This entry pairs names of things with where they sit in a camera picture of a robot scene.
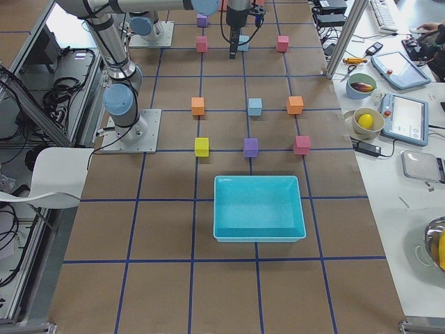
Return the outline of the teach pendant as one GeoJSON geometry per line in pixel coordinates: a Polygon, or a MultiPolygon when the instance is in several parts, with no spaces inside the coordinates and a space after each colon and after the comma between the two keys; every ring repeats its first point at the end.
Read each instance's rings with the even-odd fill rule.
{"type": "Polygon", "coordinates": [[[428,103],[404,95],[387,93],[380,105],[384,126],[380,134],[411,145],[428,144],[428,103]]]}
{"type": "Polygon", "coordinates": [[[399,51],[376,54],[371,57],[371,63],[398,90],[425,86],[431,82],[428,76],[399,51]]]}

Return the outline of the metal bowl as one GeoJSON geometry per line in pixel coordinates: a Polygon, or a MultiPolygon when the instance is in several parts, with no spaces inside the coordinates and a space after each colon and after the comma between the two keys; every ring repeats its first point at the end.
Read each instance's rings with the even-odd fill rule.
{"type": "Polygon", "coordinates": [[[444,273],[444,217],[433,219],[426,226],[423,243],[414,249],[418,261],[427,267],[437,267],[444,273]]]}

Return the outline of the pink block far left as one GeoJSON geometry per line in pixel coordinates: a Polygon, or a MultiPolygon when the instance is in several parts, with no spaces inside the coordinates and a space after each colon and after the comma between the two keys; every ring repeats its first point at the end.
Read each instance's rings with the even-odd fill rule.
{"type": "Polygon", "coordinates": [[[197,36],[195,39],[195,48],[199,53],[207,53],[208,38],[205,35],[197,36]]]}

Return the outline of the white keyboard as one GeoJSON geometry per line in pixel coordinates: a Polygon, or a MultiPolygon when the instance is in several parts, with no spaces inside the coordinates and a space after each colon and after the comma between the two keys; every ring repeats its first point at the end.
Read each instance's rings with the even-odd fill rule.
{"type": "Polygon", "coordinates": [[[395,23],[389,5],[384,0],[369,0],[369,9],[377,29],[380,33],[396,33],[398,26],[395,23]]]}

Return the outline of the light blue block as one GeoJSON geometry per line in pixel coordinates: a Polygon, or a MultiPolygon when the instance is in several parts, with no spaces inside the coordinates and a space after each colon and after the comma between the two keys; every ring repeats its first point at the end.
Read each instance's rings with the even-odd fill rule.
{"type": "Polygon", "coordinates": [[[238,51],[247,51],[249,48],[250,37],[248,35],[240,35],[238,40],[238,51]]]}
{"type": "Polygon", "coordinates": [[[248,99],[248,115],[260,116],[262,113],[263,104],[261,98],[249,98],[248,99]]]}

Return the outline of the purple block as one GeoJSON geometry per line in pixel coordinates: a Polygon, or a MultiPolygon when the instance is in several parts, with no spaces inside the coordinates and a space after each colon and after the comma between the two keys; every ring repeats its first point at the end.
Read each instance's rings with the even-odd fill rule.
{"type": "Polygon", "coordinates": [[[207,15],[198,13],[196,16],[196,22],[197,22],[197,27],[206,28],[206,27],[208,27],[209,18],[207,15]]]}
{"type": "Polygon", "coordinates": [[[245,158],[255,158],[259,155],[259,139],[245,138],[243,142],[243,156],[245,158]]]}

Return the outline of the orange block left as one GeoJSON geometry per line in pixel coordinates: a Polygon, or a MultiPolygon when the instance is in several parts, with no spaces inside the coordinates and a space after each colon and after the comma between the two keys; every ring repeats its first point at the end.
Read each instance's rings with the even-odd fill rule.
{"type": "Polygon", "coordinates": [[[191,98],[191,113],[194,116],[203,116],[205,114],[205,103],[203,97],[191,98]]]}

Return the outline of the yellow block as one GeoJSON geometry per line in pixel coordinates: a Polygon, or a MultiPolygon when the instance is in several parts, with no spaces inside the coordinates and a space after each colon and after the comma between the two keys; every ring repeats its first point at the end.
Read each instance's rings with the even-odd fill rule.
{"type": "Polygon", "coordinates": [[[194,142],[194,151],[196,157],[209,157],[209,138],[197,137],[194,142]]]}

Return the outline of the scissors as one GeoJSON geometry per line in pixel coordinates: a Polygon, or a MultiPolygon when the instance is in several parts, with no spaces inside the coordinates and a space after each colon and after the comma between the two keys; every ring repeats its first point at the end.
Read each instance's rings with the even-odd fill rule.
{"type": "Polygon", "coordinates": [[[357,66],[355,64],[349,65],[348,69],[347,69],[347,73],[345,74],[345,76],[343,77],[343,79],[341,80],[341,82],[346,81],[351,73],[357,68],[357,66]]]}

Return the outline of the teach pendant far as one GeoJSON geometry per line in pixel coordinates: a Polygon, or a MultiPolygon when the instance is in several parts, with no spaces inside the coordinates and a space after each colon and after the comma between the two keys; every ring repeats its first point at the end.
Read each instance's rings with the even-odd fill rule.
{"type": "Polygon", "coordinates": [[[398,90],[425,86],[431,82],[428,76],[399,51],[376,54],[371,57],[371,63],[398,90]]]}

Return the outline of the black power adapter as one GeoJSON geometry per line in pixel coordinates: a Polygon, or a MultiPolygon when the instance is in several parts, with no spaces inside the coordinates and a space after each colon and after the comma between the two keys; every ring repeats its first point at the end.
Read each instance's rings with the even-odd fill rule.
{"type": "Polygon", "coordinates": [[[357,141],[353,143],[353,147],[356,152],[360,152],[372,157],[380,157],[381,156],[381,147],[376,146],[370,143],[366,143],[364,141],[357,141]]]}

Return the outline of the teach pendant near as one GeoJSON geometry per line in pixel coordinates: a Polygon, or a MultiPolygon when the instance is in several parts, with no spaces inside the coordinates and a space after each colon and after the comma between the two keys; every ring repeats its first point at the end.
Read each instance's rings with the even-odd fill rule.
{"type": "Polygon", "coordinates": [[[428,103],[404,95],[387,93],[380,105],[384,126],[380,134],[411,145],[428,144],[428,103]]]}

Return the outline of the orange block right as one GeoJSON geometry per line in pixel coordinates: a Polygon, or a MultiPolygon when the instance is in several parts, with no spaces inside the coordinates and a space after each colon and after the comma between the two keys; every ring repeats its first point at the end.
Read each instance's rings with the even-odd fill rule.
{"type": "Polygon", "coordinates": [[[304,109],[301,96],[289,96],[286,102],[286,111],[289,115],[300,115],[304,109]]]}

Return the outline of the purple block near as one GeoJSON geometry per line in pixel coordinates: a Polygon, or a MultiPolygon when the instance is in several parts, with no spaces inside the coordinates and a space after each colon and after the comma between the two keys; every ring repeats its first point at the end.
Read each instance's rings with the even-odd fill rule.
{"type": "Polygon", "coordinates": [[[243,156],[245,158],[255,158],[259,155],[259,139],[245,138],[243,142],[243,156]]]}

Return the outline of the white chair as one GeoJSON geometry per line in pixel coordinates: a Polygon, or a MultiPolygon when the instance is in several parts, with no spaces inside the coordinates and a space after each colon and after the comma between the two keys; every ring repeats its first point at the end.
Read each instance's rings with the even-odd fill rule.
{"type": "Polygon", "coordinates": [[[29,194],[1,193],[2,202],[34,208],[67,209],[80,203],[92,148],[46,148],[35,161],[29,194]]]}

